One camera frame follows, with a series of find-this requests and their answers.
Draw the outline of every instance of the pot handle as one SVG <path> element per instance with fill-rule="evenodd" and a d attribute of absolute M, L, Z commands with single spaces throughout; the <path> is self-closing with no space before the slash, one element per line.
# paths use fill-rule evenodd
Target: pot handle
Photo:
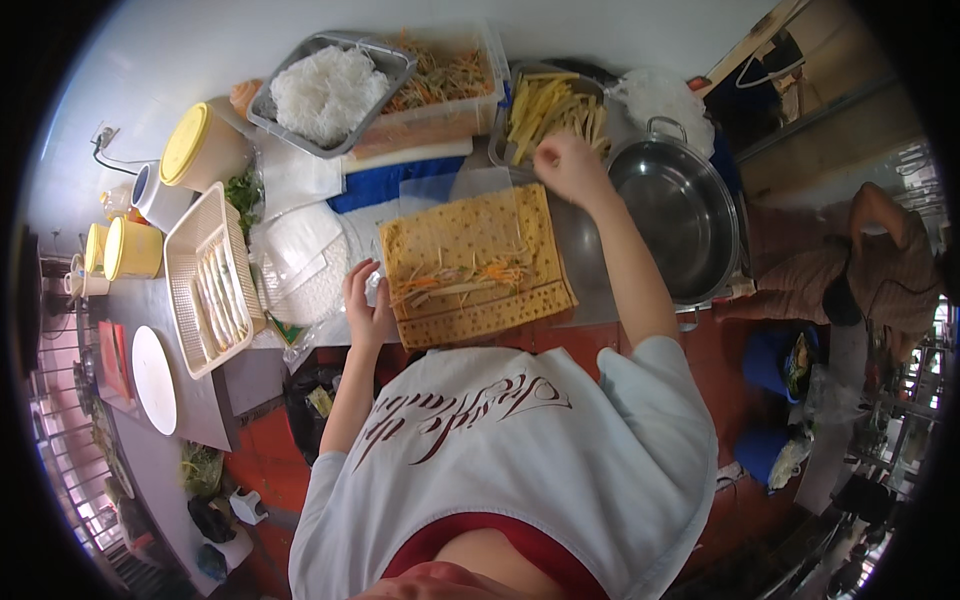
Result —
<path fill-rule="evenodd" d="M 669 123 L 670 125 L 676 127 L 678 130 L 680 130 L 680 133 L 684 137 L 684 144 L 686 143 L 686 130 L 684 129 L 683 125 L 681 125 L 677 121 L 674 121 L 670 117 L 664 117 L 664 116 L 650 117 L 650 119 L 647 121 L 648 132 L 652 132 L 654 130 L 654 121 L 663 121 L 664 123 Z"/>
<path fill-rule="evenodd" d="M 697 325 L 700 324 L 700 306 L 695 306 L 693 308 L 693 323 L 677 323 L 677 328 L 681 333 L 689 333 L 697 328 Z"/>

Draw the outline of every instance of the electrical outlet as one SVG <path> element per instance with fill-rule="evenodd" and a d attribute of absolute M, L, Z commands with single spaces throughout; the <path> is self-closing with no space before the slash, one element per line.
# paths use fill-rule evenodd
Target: electrical outlet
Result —
<path fill-rule="evenodd" d="M 100 149 L 103 150 L 110 144 L 110 140 L 120 132 L 120 128 L 113 127 L 107 121 L 101 121 L 100 125 L 97 126 L 97 131 L 93 133 L 93 137 L 90 138 L 91 144 L 97 143 L 97 137 L 100 137 Z"/>

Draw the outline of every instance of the tile floor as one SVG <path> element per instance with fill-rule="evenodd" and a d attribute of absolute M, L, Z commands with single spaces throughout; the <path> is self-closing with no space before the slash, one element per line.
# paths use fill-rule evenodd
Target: tile floor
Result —
<path fill-rule="evenodd" d="M 762 325 L 715 324 L 706 313 L 696 329 L 681 334 L 690 370 L 714 419 L 720 446 L 719 467 L 733 461 L 733 445 L 744 427 L 753 420 L 769 418 L 771 411 L 776 410 L 778 401 L 764 397 L 761 390 L 745 383 L 740 372 L 747 337 L 756 326 Z M 537 352 L 563 346 L 594 378 L 599 377 L 595 358 L 601 348 L 630 351 L 620 324 L 523 330 L 501 336 L 495 342 Z M 318 350 L 318 360 L 341 362 L 345 353 L 345 348 L 322 348 Z M 407 356 L 400 345 L 384 347 L 376 370 L 380 381 L 387 382 L 402 371 Z M 298 513 L 306 495 L 309 470 L 294 446 L 284 410 L 274 410 L 245 427 L 241 442 L 242 448 L 226 458 L 227 470 L 238 485 L 260 492 L 268 508 Z M 799 478 L 794 478 L 785 490 L 768 496 L 760 484 L 744 478 L 736 486 L 719 492 L 700 539 L 702 546 L 690 557 L 681 579 L 729 553 L 742 541 L 771 534 L 789 512 L 798 484 Z M 261 592 L 289 598 L 286 568 L 293 532 L 269 519 L 257 525 L 256 531 L 263 543 L 247 559 L 244 568 L 252 573 Z"/>

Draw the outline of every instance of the red shirt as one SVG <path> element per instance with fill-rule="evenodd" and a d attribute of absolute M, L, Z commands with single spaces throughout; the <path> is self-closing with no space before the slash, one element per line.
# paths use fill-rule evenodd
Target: red shirt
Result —
<path fill-rule="evenodd" d="M 533 525 L 493 513 L 460 513 L 435 520 L 400 546 L 383 577 L 398 577 L 407 569 L 434 560 L 457 536 L 475 529 L 495 529 L 506 536 L 520 556 L 557 582 L 570 598 L 609 596 L 575 556 Z"/>

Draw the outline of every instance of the white plastic basket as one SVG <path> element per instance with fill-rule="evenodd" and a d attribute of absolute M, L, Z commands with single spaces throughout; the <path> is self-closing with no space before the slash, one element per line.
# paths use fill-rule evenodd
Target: white plastic basket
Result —
<path fill-rule="evenodd" d="M 267 325 L 253 287 L 247 245 L 239 221 L 240 212 L 227 202 L 224 185 L 217 181 L 193 203 L 163 244 L 170 309 L 174 314 L 183 361 L 194 379 L 200 379 L 239 354 Z M 194 319 L 190 281 L 197 275 L 198 264 L 206 249 L 221 241 L 233 273 L 233 288 L 241 292 L 237 295 L 237 303 L 246 320 L 247 335 L 233 348 L 207 362 Z"/>

